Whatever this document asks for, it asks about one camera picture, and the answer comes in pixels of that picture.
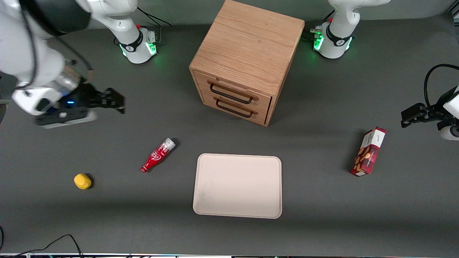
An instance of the black metal handle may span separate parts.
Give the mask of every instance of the black metal handle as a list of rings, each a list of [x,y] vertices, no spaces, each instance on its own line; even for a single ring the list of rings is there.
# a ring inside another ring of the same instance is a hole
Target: black metal handle
[[[217,99],[217,102],[216,102],[217,107],[219,107],[219,108],[221,108],[221,109],[224,109],[224,110],[226,110],[226,111],[229,111],[229,112],[231,112],[231,113],[234,113],[234,114],[236,114],[236,115],[239,115],[239,116],[242,116],[242,117],[245,117],[245,118],[249,118],[249,117],[251,117],[251,116],[253,115],[253,111],[250,111],[250,115],[246,115],[246,114],[243,114],[243,113],[241,113],[241,112],[237,112],[237,111],[234,111],[234,110],[232,110],[232,109],[230,109],[230,108],[227,108],[227,107],[224,107],[224,106],[222,106],[222,105],[219,105],[218,102],[220,102],[219,99]]]
[[[213,93],[215,93],[215,94],[221,95],[221,96],[223,96],[223,97],[227,97],[227,98],[229,98],[229,99],[232,99],[232,100],[234,100],[234,101],[237,101],[237,102],[240,102],[240,103],[243,103],[243,104],[249,104],[250,102],[252,102],[253,97],[250,97],[249,100],[245,101],[245,100],[242,100],[242,99],[238,99],[238,98],[236,98],[236,97],[233,97],[233,96],[231,96],[231,95],[228,95],[228,94],[226,94],[226,93],[220,92],[220,91],[218,91],[218,90],[214,90],[214,89],[213,89],[213,86],[214,86],[214,84],[211,83],[211,84],[210,84],[210,91],[213,92]]]

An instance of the yellow sponge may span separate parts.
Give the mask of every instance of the yellow sponge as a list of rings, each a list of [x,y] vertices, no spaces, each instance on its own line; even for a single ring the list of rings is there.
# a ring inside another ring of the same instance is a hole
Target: yellow sponge
[[[77,174],[73,179],[76,186],[82,190],[88,189],[91,187],[91,179],[85,174]]]

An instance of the black cable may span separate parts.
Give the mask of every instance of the black cable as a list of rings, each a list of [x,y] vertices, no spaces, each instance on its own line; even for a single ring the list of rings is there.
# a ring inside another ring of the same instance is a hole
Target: black cable
[[[155,17],[155,16],[153,16],[153,15],[147,13],[147,12],[144,12],[144,11],[143,11],[142,9],[140,9],[139,7],[137,7],[137,9],[139,9],[139,11],[141,11],[143,14],[145,14],[145,16],[147,16],[150,20],[154,21],[154,22],[159,26],[159,40],[158,40],[157,43],[158,43],[158,44],[161,43],[161,40],[162,40],[162,25],[159,24],[157,21],[155,21],[153,18],[156,18],[156,19],[158,19],[158,20],[160,20],[160,21],[163,21],[163,20],[161,20],[160,18]]]
[[[53,242],[49,243],[45,248],[43,249],[34,249],[34,250],[30,250],[30,251],[27,251],[27,252],[22,252],[20,254],[17,254],[17,255],[13,255],[13,256],[8,256],[8,258],[17,258],[17,257],[20,257],[26,253],[30,253],[30,252],[37,252],[37,251],[44,251],[46,250],[48,247],[50,247],[52,244],[54,244],[55,242],[57,242],[58,240],[60,240],[61,238],[63,237],[66,237],[66,236],[69,236],[72,238],[73,242],[75,243],[75,246],[77,247],[77,250],[78,250],[78,254],[80,255],[81,258],[84,258],[83,257],[83,253],[81,252],[81,249],[80,249],[80,246],[78,245],[78,243],[76,242],[75,238],[73,238],[73,236],[71,234],[66,234],[66,235],[63,235],[61,237],[59,237],[58,239],[54,240]]]
[[[74,55],[76,55],[86,66],[86,69],[88,70],[88,77],[86,78],[86,82],[89,83],[92,79],[92,73],[94,71],[94,68],[92,65],[86,60],[84,56],[82,56],[78,51],[76,51],[71,45],[69,45],[67,42],[65,42],[63,39],[60,37],[56,37],[57,41],[59,41],[62,45],[64,45],[66,48],[68,48]]]
[[[0,250],[1,250],[1,248],[3,247],[3,240],[5,236],[5,233],[3,232],[3,228],[1,226],[0,226],[0,233],[1,233],[1,244],[0,244]]]
[[[30,79],[30,81],[24,86],[16,87],[15,90],[20,90],[20,89],[27,88],[29,85],[34,83],[35,79],[37,78],[37,68],[38,68],[38,64],[37,64],[37,58],[38,57],[37,57],[37,49],[35,47],[35,38],[34,38],[34,35],[32,33],[32,30],[30,28],[30,24],[28,23],[27,17],[26,17],[26,10],[24,9],[23,6],[21,6],[21,15],[22,15],[22,19],[24,20],[24,23],[25,23],[27,34],[29,36],[30,47],[32,49],[32,55],[34,57],[34,67],[33,67],[33,70],[32,70],[32,78]]]
[[[167,23],[169,26],[172,27],[172,24],[170,24],[170,23],[168,23],[168,22],[166,22],[166,21],[164,21],[164,20],[162,20],[162,19],[160,19],[160,18],[158,18],[158,17],[156,17],[156,16],[153,16],[153,15],[147,13],[147,12],[144,12],[144,11],[143,11],[142,9],[140,9],[139,7],[137,7],[137,9],[139,9],[139,11],[141,11],[141,12],[144,13],[145,15],[151,16],[151,17],[153,17],[153,18],[155,18],[155,19],[157,19],[157,20],[160,20],[160,21],[162,21],[162,22],[164,22],[164,23]]]
[[[455,4],[453,7],[451,7],[451,9],[449,9],[449,11],[452,11],[454,8],[456,8],[456,6],[459,5],[459,2],[457,4]]]
[[[159,27],[162,27],[161,24],[159,24],[157,21],[153,20],[153,18],[151,18],[147,13],[144,12],[144,14],[152,21],[154,21]]]
[[[331,11],[331,13],[329,13],[327,16],[325,16],[325,18],[323,20],[326,21],[334,12],[335,12],[335,9],[333,9],[333,11]]]
[[[427,94],[427,82],[429,81],[429,77],[430,77],[430,74],[437,68],[439,67],[449,67],[449,68],[453,68],[453,69],[456,69],[456,70],[459,70],[459,66],[456,66],[456,65],[452,65],[452,64],[438,64],[434,67],[432,67],[426,74],[425,76],[425,79],[424,79],[424,99],[425,99],[425,104],[427,105],[427,107],[429,108],[429,110],[432,110],[432,106],[430,105],[430,102],[429,102],[429,96]]]

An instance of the gray table surface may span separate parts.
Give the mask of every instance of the gray table surface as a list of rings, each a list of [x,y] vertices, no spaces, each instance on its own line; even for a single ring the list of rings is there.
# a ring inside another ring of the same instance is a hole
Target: gray table surface
[[[300,42],[267,128],[201,103],[188,65],[207,30],[165,29],[158,56],[142,65],[122,56],[109,30],[64,36],[95,67],[95,86],[126,96],[127,112],[98,109],[96,121],[45,130],[10,105],[0,126],[2,251],[42,248],[71,233],[83,252],[459,256],[459,143],[441,139],[435,123],[400,127],[400,112],[423,102],[429,68],[458,63],[450,15],[363,21],[338,60]],[[454,70],[435,71],[431,102],[458,79]],[[349,169],[375,126],[387,134],[374,171],[356,178]],[[180,146],[141,173],[166,137]],[[202,153],[278,156],[282,216],[195,214]],[[78,173],[91,173],[95,187],[76,188]],[[62,240],[49,251],[75,248]]]

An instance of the white tray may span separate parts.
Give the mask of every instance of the white tray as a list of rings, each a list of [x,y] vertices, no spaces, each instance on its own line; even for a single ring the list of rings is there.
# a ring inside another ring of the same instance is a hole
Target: white tray
[[[277,219],[282,214],[278,157],[199,156],[193,210],[201,215]]]

